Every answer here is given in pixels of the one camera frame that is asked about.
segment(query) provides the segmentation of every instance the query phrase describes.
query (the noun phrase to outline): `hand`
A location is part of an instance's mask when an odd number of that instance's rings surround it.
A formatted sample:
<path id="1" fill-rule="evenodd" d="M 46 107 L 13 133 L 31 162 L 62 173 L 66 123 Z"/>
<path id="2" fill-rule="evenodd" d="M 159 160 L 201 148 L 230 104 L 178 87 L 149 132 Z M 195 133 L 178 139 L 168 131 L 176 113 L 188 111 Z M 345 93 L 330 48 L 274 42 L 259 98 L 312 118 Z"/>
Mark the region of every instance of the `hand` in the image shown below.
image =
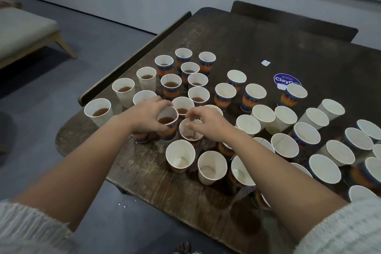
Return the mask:
<path id="1" fill-rule="evenodd" d="M 139 102 L 119 116 L 122 122 L 127 122 L 131 126 L 133 132 L 162 132 L 168 127 L 159 123 L 157 117 L 167 106 L 172 106 L 172 103 L 157 95 Z"/>
<path id="2" fill-rule="evenodd" d="M 217 141 L 226 142 L 228 134 L 234 131 L 234 126 L 231 125 L 215 108 L 210 107 L 194 107 L 191 108 L 185 118 L 191 121 L 202 117 L 202 124 L 188 123 L 186 126 L 192 130 L 197 131 L 207 138 Z"/>

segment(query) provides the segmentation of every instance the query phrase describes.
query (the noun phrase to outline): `person's right hand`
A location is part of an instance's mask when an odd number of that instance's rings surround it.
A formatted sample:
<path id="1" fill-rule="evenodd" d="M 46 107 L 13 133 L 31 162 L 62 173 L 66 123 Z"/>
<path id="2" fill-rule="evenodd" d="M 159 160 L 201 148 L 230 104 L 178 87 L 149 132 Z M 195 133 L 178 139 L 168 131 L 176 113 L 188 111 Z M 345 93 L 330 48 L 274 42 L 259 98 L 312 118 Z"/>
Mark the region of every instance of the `person's right hand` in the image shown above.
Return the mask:
<path id="1" fill-rule="evenodd" d="M 188 123 L 186 126 L 192 130 L 199 132 L 207 138 L 218 141 L 226 142 L 228 134 L 235 130 L 231 125 L 215 108 L 210 107 L 194 107 L 191 108 L 185 118 L 189 118 L 191 121 L 200 119 L 202 117 L 202 124 Z"/>

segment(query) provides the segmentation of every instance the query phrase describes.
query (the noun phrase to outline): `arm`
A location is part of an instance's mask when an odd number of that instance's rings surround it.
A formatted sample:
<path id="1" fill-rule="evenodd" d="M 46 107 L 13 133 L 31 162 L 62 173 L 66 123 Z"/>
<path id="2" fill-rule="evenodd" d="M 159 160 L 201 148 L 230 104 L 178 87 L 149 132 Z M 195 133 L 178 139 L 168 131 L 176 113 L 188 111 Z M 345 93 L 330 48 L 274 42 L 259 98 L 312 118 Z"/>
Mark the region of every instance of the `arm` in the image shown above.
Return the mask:
<path id="1" fill-rule="evenodd" d="M 204 124 L 188 124 L 214 141 L 229 145 L 244 163 L 273 211 L 298 240 L 347 202 L 226 121 L 217 110 L 191 109 L 186 117 L 202 116 Z"/>
<path id="2" fill-rule="evenodd" d="M 75 231 L 93 202 L 124 141 L 135 131 L 165 131 L 159 112 L 172 105 L 159 96 L 113 116 L 61 164 L 12 202 L 39 209 Z"/>

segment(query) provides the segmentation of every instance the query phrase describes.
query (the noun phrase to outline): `person's right arm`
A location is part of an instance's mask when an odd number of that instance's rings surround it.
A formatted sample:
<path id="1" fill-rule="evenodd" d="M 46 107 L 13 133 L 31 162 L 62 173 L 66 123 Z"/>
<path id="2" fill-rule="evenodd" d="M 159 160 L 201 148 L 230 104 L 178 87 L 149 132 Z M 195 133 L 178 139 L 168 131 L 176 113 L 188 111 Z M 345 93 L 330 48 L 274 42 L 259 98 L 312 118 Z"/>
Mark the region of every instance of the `person's right arm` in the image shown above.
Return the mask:
<path id="1" fill-rule="evenodd" d="M 240 157 L 271 209 L 298 240 L 347 202 L 288 161 L 232 126 L 216 109 L 194 107 L 186 118 L 202 117 L 191 130 L 213 141 L 224 142 Z"/>

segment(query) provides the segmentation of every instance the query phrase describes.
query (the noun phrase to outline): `table top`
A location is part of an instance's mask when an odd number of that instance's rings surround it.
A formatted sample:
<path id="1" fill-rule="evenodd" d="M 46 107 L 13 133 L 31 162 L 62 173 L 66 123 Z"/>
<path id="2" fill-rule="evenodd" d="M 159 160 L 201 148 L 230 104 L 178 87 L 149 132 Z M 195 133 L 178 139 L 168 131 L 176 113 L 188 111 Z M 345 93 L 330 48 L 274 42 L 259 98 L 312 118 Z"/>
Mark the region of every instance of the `table top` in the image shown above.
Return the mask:
<path id="1" fill-rule="evenodd" d="M 226 82 L 229 70 L 238 69 L 246 74 L 246 84 L 258 83 L 267 90 L 262 103 L 274 109 L 283 92 L 274 83 L 274 75 L 285 73 L 296 77 L 308 91 L 308 96 L 293 107 L 298 117 L 308 107 L 317 107 L 324 98 L 334 99 L 345 107 L 344 116 L 320 130 L 320 145 L 341 135 L 357 119 L 381 123 L 378 50 L 202 8 L 121 77 L 132 78 L 139 91 L 136 71 L 144 66 L 155 67 L 158 55 L 175 58 L 174 51 L 180 47 L 192 50 L 191 61 L 196 63 L 202 51 L 216 54 L 207 86 L 210 104 L 216 84 Z M 263 60 L 271 64 L 264 66 Z M 162 94 L 158 78 L 157 93 Z M 224 113 L 232 124 L 244 114 L 239 108 L 242 94 L 243 89 Z M 182 89 L 180 95 L 187 93 Z M 111 101 L 114 113 L 122 111 L 111 85 L 97 98 L 101 97 Z M 97 126 L 83 110 L 79 111 L 58 132 L 57 150 L 63 156 L 68 155 L 96 130 Z M 260 136 L 269 139 L 266 133 Z M 237 196 L 226 179 L 204 186 L 198 181 L 197 165 L 188 174 L 171 172 L 165 159 L 165 145 L 155 134 L 146 144 L 136 144 L 129 138 L 107 180 L 236 252 L 292 252 L 294 243 L 273 214 L 257 209 L 249 196 Z"/>

